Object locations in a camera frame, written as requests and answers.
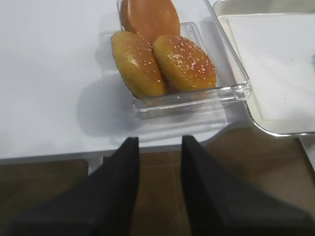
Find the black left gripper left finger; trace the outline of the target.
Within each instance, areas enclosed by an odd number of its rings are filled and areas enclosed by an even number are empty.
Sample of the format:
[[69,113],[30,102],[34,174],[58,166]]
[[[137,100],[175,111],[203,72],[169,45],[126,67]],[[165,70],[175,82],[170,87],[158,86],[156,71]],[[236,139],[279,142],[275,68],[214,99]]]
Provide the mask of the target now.
[[139,140],[127,138],[82,182],[14,220],[16,236],[127,236],[139,185]]

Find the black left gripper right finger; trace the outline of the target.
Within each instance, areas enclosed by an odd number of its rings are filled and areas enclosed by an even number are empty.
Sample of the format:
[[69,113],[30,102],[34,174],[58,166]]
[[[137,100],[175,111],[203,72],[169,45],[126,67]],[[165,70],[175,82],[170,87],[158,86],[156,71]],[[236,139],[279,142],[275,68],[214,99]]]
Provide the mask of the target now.
[[181,183],[193,236],[313,236],[315,220],[244,182],[182,137]]

